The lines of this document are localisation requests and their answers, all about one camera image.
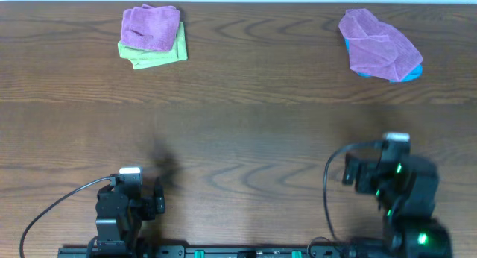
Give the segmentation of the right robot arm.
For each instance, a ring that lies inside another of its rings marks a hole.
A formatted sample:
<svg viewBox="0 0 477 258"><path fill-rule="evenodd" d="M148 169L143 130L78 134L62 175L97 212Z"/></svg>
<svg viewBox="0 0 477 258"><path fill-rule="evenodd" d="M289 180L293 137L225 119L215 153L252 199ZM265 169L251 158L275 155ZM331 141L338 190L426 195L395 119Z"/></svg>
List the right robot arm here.
<svg viewBox="0 0 477 258"><path fill-rule="evenodd" d="M417 155L396 160L365 160L347 154L344 185L354 185L361 194L374 195L382 218L383 240L372 252L369 243L361 251L369 257L452 256L447 229L432 217L439 185L437 166Z"/></svg>

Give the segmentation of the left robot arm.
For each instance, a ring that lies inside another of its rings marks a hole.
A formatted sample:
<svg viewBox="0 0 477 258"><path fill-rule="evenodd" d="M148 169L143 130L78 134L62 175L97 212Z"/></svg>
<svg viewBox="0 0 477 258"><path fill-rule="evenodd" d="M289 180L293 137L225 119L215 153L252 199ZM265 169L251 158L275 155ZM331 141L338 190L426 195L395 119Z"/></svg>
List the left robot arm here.
<svg viewBox="0 0 477 258"><path fill-rule="evenodd" d="M164 191L157 177L153 193L143 196L138 174L112 174L110 184L99 189L95 206L97 249L87 247L88 257L152 257L153 248L139 237L143 221L153 221L165 212Z"/></svg>

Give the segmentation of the purple microfiber cloth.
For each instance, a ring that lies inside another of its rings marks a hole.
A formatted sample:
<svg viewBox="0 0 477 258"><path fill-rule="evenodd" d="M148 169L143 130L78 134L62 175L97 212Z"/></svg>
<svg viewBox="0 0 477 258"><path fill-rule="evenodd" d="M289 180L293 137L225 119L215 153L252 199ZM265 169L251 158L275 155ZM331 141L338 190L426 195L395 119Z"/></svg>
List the purple microfiber cloth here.
<svg viewBox="0 0 477 258"><path fill-rule="evenodd" d="M394 26L379 21L369 10L349 9L338 24L350 42L350 69L373 77L401 81L423 56Z"/></svg>

